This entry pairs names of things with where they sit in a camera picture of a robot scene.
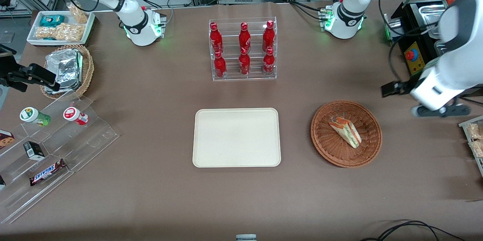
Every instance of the wicker basket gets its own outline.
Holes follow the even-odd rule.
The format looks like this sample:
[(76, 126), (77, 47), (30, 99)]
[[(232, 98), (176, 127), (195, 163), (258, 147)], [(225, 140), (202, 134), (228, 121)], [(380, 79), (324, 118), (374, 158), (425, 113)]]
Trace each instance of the wicker basket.
[[(78, 97), (84, 94), (87, 91), (90, 81), (92, 79), (92, 74), (94, 73), (94, 62), (92, 61), (92, 57), (83, 45), (66, 45), (62, 46), (55, 51), (61, 51), (66, 49), (78, 49), (82, 54), (82, 85), (75, 91)], [(44, 68), (47, 68), (47, 62), (43, 65)], [(53, 98), (54, 100), (60, 98), (64, 93), (58, 93), (54, 95), (49, 95), (43, 86), (40, 86), (40, 90), (42, 93), (49, 98)]]
[[(362, 143), (352, 148), (328, 123), (341, 116), (354, 123)], [(340, 167), (361, 167), (371, 162), (382, 144), (381, 127), (364, 106), (350, 100), (335, 100), (317, 110), (311, 125), (312, 142), (319, 153)]]

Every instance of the red bottle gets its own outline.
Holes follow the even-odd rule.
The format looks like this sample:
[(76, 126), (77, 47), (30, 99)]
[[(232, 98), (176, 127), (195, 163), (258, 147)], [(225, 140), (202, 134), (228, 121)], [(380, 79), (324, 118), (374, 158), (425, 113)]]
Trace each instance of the red bottle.
[(240, 48), (246, 48), (247, 51), (250, 51), (250, 33), (248, 32), (248, 24), (246, 22), (242, 22), (240, 28), (240, 36), (238, 36)]
[(216, 22), (210, 23), (210, 41), (213, 47), (213, 50), (219, 50), (223, 52), (223, 40), (221, 38), (221, 33), (218, 30), (218, 25)]
[(250, 57), (246, 48), (240, 48), (238, 61), (240, 62), (240, 73), (242, 75), (248, 75), (250, 73)]
[(221, 52), (219, 50), (214, 52), (214, 70), (218, 78), (226, 78), (226, 62), (221, 57)]
[(273, 73), (273, 65), (275, 64), (275, 57), (273, 56), (273, 48), (267, 48), (267, 55), (263, 58), (263, 67), (262, 72), (266, 76), (269, 76)]
[(273, 21), (267, 21), (267, 28), (263, 33), (263, 44), (262, 50), (267, 52), (267, 47), (273, 47), (273, 42), (275, 40), (275, 31), (273, 30)]

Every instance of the brown tablecloth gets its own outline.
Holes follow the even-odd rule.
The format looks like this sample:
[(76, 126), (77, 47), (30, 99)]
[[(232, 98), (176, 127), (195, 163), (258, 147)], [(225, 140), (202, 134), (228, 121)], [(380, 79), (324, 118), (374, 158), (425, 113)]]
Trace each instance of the brown tablecloth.
[[(398, 4), (383, 1), (386, 12)], [(481, 240), (481, 175), (457, 124), (483, 110), (415, 118), (411, 97), (382, 99), (379, 87), (393, 80), (389, 45), (376, 2), (367, 15), (355, 37), (338, 40), (289, 4), (177, 9), (166, 38), (137, 47), (114, 13), (97, 13), (86, 96), (121, 137), (13, 224), (1, 224), (0, 239), (229, 241), (255, 233), (260, 241), (348, 241), (378, 236), (393, 220), (419, 219)], [(264, 16), (278, 21), (278, 79), (212, 82), (208, 20)], [(51, 51), (27, 45), (22, 63), (43, 63)], [(402, 62), (398, 68), (407, 73)], [(383, 146), (369, 165), (336, 167), (312, 145), (314, 112), (337, 99), (361, 103), (381, 125)], [(50, 102), (35, 85), (11, 90), (1, 128), (18, 125), (23, 107)], [(193, 166), (195, 113), (232, 107), (278, 110), (278, 167)], [(414, 229), (394, 235), (431, 237)]]

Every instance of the plastic tray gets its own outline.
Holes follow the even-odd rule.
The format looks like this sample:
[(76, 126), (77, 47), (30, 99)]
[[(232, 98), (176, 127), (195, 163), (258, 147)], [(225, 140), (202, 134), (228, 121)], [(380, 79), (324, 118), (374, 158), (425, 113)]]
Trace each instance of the plastic tray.
[(43, 16), (49, 15), (64, 15), (65, 23), (69, 24), (78, 24), (75, 21), (74, 17), (72, 16), (70, 11), (40, 11), (35, 18), (35, 21), (32, 24), (32, 28), (30, 30), (29, 36), (27, 36), (27, 42), (34, 46), (64, 46), (64, 45), (83, 45), (87, 42), (89, 33), (91, 31), (92, 25), (94, 24), (95, 14), (93, 12), (88, 13), (88, 22), (86, 23), (86, 30), (82, 35), (82, 38), (79, 42), (72, 42), (72, 41), (65, 41), (65, 40), (43, 40), (38, 39), (35, 37), (35, 32), (37, 31), (38, 26), (40, 25), (41, 18)]
[(196, 113), (196, 167), (276, 167), (280, 160), (277, 110), (202, 109)]
[(468, 140), (469, 148), (471, 149), (471, 152), (473, 153), (473, 156), (475, 157), (476, 164), (478, 165), (478, 169), (480, 170), (480, 173), (483, 176), (483, 158), (478, 158), (476, 156), (476, 153), (475, 153), (475, 151), (473, 150), (473, 147), (470, 144), (474, 140), (471, 139), (471, 137), (468, 134), (468, 130), (467, 130), (468, 124), (478, 123), (479, 120), (483, 120), (483, 116), (479, 116), (477, 118), (470, 119), (469, 121), (462, 122), (462, 123), (458, 124), (458, 126), (463, 128), (463, 131), (465, 132), (465, 135), (466, 135), (466, 139)]

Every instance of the clear acrylic shelf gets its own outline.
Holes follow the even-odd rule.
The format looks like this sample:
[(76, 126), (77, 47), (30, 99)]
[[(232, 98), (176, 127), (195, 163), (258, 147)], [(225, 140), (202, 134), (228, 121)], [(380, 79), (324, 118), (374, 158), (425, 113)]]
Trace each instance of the clear acrylic shelf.
[[(90, 107), (91, 103), (75, 92), (67, 92), (41, 110), (52, 118), (48, 126), (23, 123), (11, 131), (15, 142), (0, 150), (0, 176), (6, 184), (0, 190), (1, 223), (13, 222), (119, 137), (107, 122), (97, 116)], [(86, 125), (80, 126), (64, 119), (64, 110), (71, 106), (88, 115)], [(27, 141), (41, 146), (45, 155), (43, 160), (34, 161), (27, 157), (23, 147)], [(67, 167), (34, 186), (30, 185), (29, 178), (60, 159), (64, 159)]]
[[(263, 33), (267, 27), (267, 21), (274, 22), (273, 30), (275, 31), (275, 40), (273, 42), (273, 56), (275, 63), (273, 65), (273, 73), (265, 76), (262, 73), (263, 58), (265, 52), (262, 50)], [(226, 61), (226, 78), (222, 79), (216, 76), (214, 68), (214, 50), (210, 42), (210, 23), (216, 22), (223, 39), (223, 58)], [(248, 31), (251, 35), (250, 52), (250, 73), (242, 75), (240, 73), (240, 64), (238, 57), (240, 56), (240, 44), (238, 43), (238, 35), (240, 34), (240, 24), (248, 23)], [(242, 80), (267, 80), (277, 78), (277, 18), (261, 17), (261, 18), (235, 18), (235, 19), (211, 19), (208, 24), (208, 45), (210, 47), (210, 61), (212, 67), (213, 81), (242, 81)]]

